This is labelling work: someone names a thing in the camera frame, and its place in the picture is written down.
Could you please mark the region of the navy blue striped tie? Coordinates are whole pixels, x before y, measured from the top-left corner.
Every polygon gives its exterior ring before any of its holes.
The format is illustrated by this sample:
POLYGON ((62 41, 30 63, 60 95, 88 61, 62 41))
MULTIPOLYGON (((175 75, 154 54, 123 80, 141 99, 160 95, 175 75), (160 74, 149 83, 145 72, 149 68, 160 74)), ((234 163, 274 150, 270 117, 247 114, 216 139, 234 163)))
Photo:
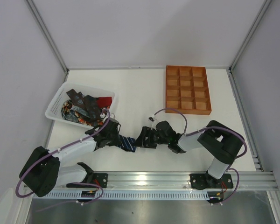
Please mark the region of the navy blue striped tie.
POLYGON ((118 147, 121 148, 122 150, 126 152, 132 152, 132 153, 136 151, 137 147, 134 145, 136 139, 120 135, 119 141, 120 143, 118 147))

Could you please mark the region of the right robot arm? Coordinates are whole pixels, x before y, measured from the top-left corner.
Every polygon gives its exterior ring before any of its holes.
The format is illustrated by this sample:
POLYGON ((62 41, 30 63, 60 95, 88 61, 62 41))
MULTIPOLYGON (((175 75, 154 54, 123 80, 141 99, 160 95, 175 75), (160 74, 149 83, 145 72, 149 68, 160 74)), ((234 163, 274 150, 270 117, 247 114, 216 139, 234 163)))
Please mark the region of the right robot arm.
POLYGON ((192 187, 196 189, 218 187, 234 161, 247 152, 243 136, 215 120, 210 121, 206 127, 188 134, 177 133, 167 121, 155 121, 152 127, 142 128, 133 145, 144 148, 167 145, 176 154, 205 148, 214 158, 206 173, 191 178, 192 187))

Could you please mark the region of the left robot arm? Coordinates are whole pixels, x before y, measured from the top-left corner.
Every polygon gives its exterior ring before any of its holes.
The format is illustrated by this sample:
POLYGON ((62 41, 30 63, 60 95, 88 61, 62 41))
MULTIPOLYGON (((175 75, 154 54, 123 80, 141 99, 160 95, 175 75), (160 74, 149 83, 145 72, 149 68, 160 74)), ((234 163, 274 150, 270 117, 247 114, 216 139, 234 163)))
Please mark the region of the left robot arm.
POLYGON ((120 123, 110 118, 102 127, 94 127, 78 140, 63 147, 45 149, 40 146, 33 150, 22 171, 19 182, 25 183, 38 197, 47 195, 54 187, 68 185, 94 186, 94 171, 85 163, 69 162, 106 146, 119 145, 120 123))

